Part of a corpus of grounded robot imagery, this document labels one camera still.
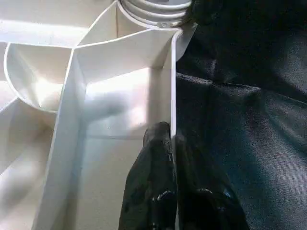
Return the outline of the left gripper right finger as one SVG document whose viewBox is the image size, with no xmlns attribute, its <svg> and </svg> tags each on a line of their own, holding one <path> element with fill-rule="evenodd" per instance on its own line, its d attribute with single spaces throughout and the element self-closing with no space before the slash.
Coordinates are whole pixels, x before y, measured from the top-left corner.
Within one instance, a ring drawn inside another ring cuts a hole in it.
<svg viewBox="0 0 307 230">
<path fill-rule="evenodd" d="M 176 173 L 181 230 L 248 230 L 227 174 L 193 138 L 177 133 Z"/>
</svg>

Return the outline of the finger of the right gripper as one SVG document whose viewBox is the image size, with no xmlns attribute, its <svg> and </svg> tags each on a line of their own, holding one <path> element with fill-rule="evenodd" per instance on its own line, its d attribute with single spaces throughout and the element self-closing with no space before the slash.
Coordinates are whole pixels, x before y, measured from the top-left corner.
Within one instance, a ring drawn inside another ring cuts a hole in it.
<svg viewBox="0 0 307 230">
<path fill-rule="evenodd" d="M 198 25 L 209 25 L 216 19 L 222 7 L 222 0 L 193 0 L 190 18 Z"/>
</svg>

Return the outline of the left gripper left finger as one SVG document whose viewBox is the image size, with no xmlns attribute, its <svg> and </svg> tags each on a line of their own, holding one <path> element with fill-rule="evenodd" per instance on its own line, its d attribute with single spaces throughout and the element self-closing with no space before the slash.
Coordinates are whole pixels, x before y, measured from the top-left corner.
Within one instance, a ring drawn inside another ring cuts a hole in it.
<svg viewBox="0 0 307 230">
<path fill-rule="evenodd" d="M 142 149 L 125 184 L 120 230 L 173 230 L 177 214 L 177 182 L 170 126 L 148 128 Z"/>
</svg>

